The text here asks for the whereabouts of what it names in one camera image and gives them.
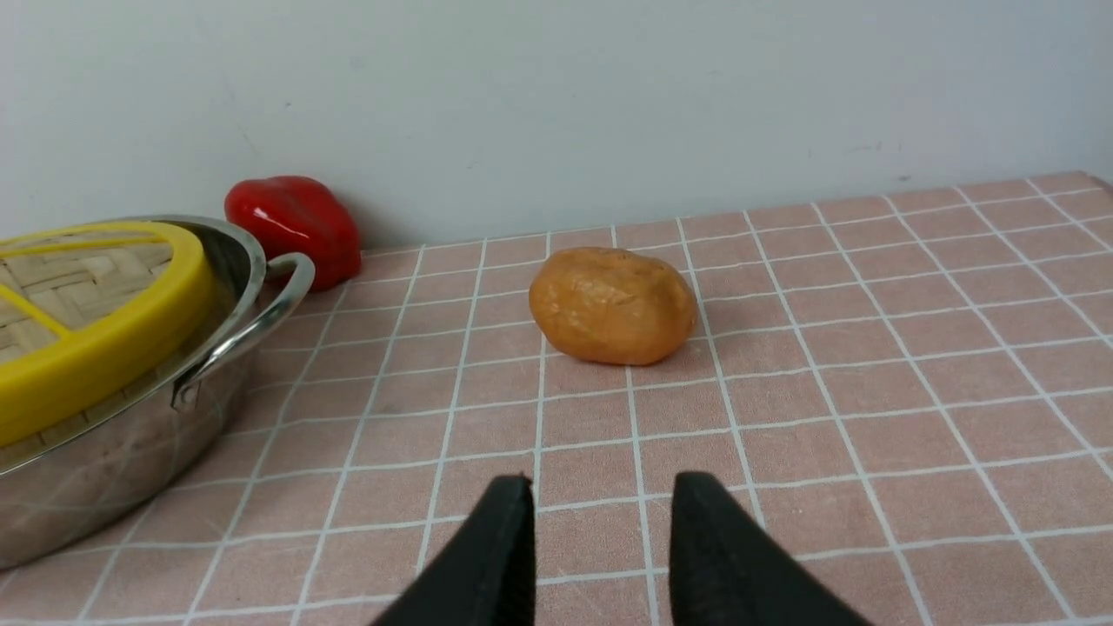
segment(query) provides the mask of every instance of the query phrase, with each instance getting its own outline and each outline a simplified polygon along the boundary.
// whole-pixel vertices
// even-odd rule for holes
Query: white wall
[[[1111,0],[0,0],[0,234],[303,173],[368,243],[1083,168]]]

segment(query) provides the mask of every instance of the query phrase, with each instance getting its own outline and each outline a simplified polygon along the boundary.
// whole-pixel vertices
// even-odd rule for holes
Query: metal pot
[[[65,437],[32,442],[26,454],[12,458],[6,450],[0,570],[96,532],[193,463],[238,408],[254,349],[313,282],[308,257],[293,253],[267,263],[255,237],[226,222],[176,215],[138,219],[171,223],[200,238],[217,278],[216,304],[177,356],[118,400],[86,411]],[[282,292],[262,306],[264,278],[290,272]]]

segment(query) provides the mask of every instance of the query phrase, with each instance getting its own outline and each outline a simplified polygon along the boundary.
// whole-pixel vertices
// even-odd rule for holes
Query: countertop
[[[525,290],[617,245],[692,283],[660,365],[546,349]],[[366,624],[495,475],[539,624],[669,624],[669,492],[715,472],[878,624],[1113,624],[1113,197],[1061,174],[368,253],[152,503],[0,574],[0,624]]]

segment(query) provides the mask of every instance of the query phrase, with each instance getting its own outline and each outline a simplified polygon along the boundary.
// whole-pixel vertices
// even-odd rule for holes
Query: bamboo steamer
[[[0,448],[124,392],[204,321],[215,293],[200,241],[155,222],[0,242]]]

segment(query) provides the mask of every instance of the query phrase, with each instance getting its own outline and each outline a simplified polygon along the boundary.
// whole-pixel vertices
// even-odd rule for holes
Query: red bell pepper
[[[309,291],[322,292],[359,273],[359,233],[328,187],[305,176],[243,180],[224,199],[224,215],[263,245],[267,260],[301,252],[317,266]]]

